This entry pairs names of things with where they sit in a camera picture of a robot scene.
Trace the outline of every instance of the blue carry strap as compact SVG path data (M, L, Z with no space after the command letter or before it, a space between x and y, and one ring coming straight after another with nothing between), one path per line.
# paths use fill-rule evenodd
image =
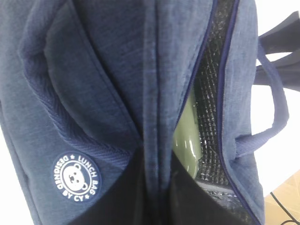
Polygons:
M89 137L66 111L50 80L44 53L46 35L65 2L66 0L35 1L19 47L25 78L65 142L92 157L125 168L130 154Z
M253 153L255 150L262 147L270 138L274 137L286 126L289 119L283 84L275 66L267 59L260 41L258 42L257 57L270 80L275 111L274 122L271 128L263 132L255 135L243 135L238 137L236 139L237 158Z

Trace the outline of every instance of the blue fabric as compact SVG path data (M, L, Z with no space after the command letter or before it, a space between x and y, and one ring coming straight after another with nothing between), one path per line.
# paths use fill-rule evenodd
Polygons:
M257 43L255 1L240 1L224 71L220 158L243 206L253 212L257 224L264 224L263 189L258 180L254 155L236 158L235 142L237 137L251 134L250 99Z
M164 197L170 181L173 132L203 44L212 1L145 0L145 6L145 178L150 204L154 216L157 216L159 209L164 213Z
M33 8L23 35L33 2L43 4ZM93 204L73 204L57 194L48 174L59 154L80 149L102 158L101 147L110 161L110 150L131 155L142 142L148 194L158 214L170 180L173 131L213 1L74 2L58 12L58 0L0 5L1 123L35 224L66 224ZM221 158L245 207L263 224L254 156L236 158L235 143L251 133L256 25L254 1L241 1L225 65ZM25 75L43 105L23 76L17 55L22 36ZM103 178L99 197L122 172L101 158L94 158Z
M24 78L17 48L33 2L0 1L0 119L34 223L65 225L97 199L83 204L66 201L52 182L52 164L56 157L77 149L58 135ZM72 118L80 126L84 124L82 128L86 133L98 142L133 152L141 140L133 134L132 121L123 115L118 99L114 98L118 93L111 85L105 88L107 74L99 70L102 65L91 55L85 31L72 16L76 12L70 3L58 12L47 34L45 55L53 85ZM122 170L93 159L103 179L100 198Z
M58 10L65 2L41 0L33 5L20 41L24 75L64 141L80 151L124 169L129 162L129 152L89 137L62 105L49 77L44 53L46 35Z

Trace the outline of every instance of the navy zipper tape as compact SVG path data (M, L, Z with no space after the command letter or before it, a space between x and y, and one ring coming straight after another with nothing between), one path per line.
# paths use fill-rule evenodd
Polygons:
M244 208L248 211L252 219L255 221L257 225L261 225L258 218L254 215L253 211L249 207L247 201L237 189L235 183L231 179L229 172L227 171L224 159L223 159L223 149L222 149L222 123L223 123L223 96L224 96L224 84L225 84L225 66L230 50L231 39L233 35L233 30L236 22L238 7L239 7L240 0L235 0L233 9L232 9L232 17L230 19L230 23L227 30L227 35L223 47L223 52L220 61L219 67L219 74L218 74L218 89L217 89L217 142L218 142L218 150L220 154L220 162L223 167L223 170L228 178L229 183L232 186L233 191L235 192L236 196L244 206Z
M198 53L198 56L197 56L197 59L196 59L196 63L194 65L194 68L193 68L193 71L192 71L192 75L191 75L190 80L189 80L188 85L187 85L186 94L185 94L185 96L183 98L183 101L182 101L182 105L181 105L180 112L179 112L179 115L178 115L178 118L177 118L177 121L176 121L175 128L177 127L177 124L178 124L179 119L181 117L181 114L183 112L184 106L186 105L186 102L188 100L188 95L190 93L191 87L194 84L194 80L195 80L196 74L198 72L200 62L201 62L204 50L205 50L206 45L207 45L208 38L210 36L210 30L211 30L211 27L212 27L213 17L214 17L215 12L216 12L217 4L218 4L218 0L214 0L213 3L212 3L210 18L209 18L209 21L208 21L207 29L206 29L206 32L204 34L202 44L200 46L200 50L199 50L199 53Z

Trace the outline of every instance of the blue fabric bag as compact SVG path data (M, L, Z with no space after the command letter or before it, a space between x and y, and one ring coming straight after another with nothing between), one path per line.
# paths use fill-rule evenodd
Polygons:
M1 127L36 225L264 224L253 152L288 110L254 0L0 0L0 21ZM275 115L251 135L256 58ZM234 207L202 192L172 154L193 85L199 116L210 115L199 124L211 129L206 163L222 177L210 184ZM215 205L185 210L187 199Z

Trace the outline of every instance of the bear face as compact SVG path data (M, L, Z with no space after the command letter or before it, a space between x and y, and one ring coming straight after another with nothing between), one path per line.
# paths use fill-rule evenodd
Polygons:
M84 191L88 188L83 173L81 172L81 166L78 163L66 167L63 172L63 178L67 187L72 191Z

